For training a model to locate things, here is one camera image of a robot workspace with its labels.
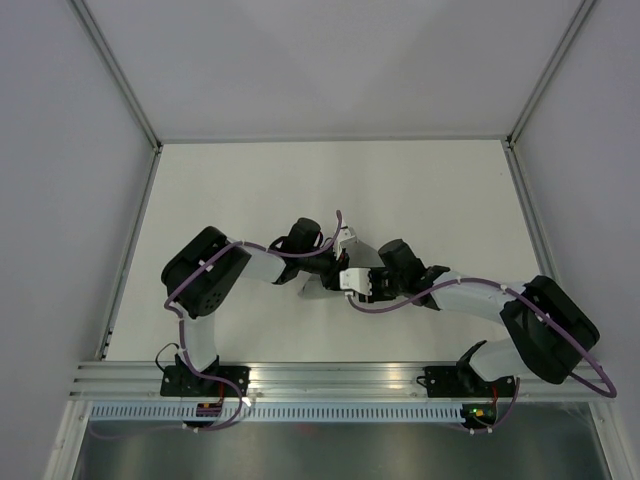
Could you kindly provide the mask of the grey cloth napkin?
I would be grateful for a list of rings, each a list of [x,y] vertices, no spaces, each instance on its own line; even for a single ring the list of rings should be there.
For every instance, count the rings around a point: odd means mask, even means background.
[[[298,296],[303,300],[321,300],[340,297],[344,294],[339,289],[339,272],[346,268],[373,268],[382,267],[377,250],[367,243],[358,241],[346,247],[344,253],[349,260],[342,260],[332,272],[321,275],[311,273],[304,285],[298,291]]]

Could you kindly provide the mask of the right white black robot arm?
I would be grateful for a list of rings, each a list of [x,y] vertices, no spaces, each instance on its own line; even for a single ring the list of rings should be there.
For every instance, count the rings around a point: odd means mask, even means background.
[[[508,337],[480,340],[457,362],[459,388],[478,395],[492,381],[530,372],[550,384],[563,383],[600,340],[586,314],[551,278],[505,286],[462,275],[446,266],[425,266],[401,239],[378,250],[380,267],[369,269],[363,303],[409,299],[417,307],[451,311],[503,326]]]

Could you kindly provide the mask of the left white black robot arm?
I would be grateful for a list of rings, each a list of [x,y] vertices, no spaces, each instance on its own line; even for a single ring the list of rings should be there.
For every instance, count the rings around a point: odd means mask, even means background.
[[[288,234],[264,247],[234,240],[219,229],[204,228],[161,273],[167,290],[164,308],[179,320],[174,363],[161,367],[163,397],[240,397],[249,368],[224,366],[214,340],[214,315],[240,279],[284,285],[301,272],[311,275],[322,294],[340,290],[340,272],[350,263],[348,249],[357,242],[342,221],[325,237],[321,227],[300,218]]]

